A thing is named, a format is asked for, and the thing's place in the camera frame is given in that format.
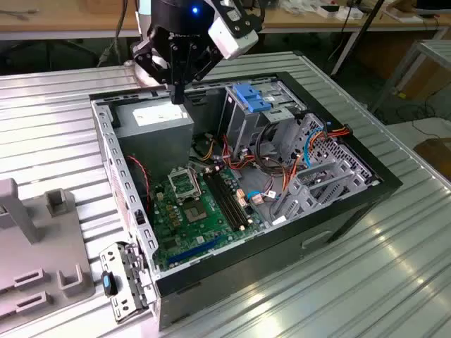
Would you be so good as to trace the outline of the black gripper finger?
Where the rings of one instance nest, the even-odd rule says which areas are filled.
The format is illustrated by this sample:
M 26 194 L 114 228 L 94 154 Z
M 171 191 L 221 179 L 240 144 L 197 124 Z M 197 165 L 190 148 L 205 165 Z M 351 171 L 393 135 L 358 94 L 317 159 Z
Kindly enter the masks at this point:
M 174 84 L 173 67 L 165 61 L 149 39 L 132 45 L 135 75 L 144 86 L 164 85 L 171 102 L 178 104 L 178 82 Z
M 186 60 L 181 63 L 177 84 L 177 104 L 184 102 L 185 87 L 193 80 L 202 80 L 222 60 L 222 54 L 213 43 L 191 43 Z

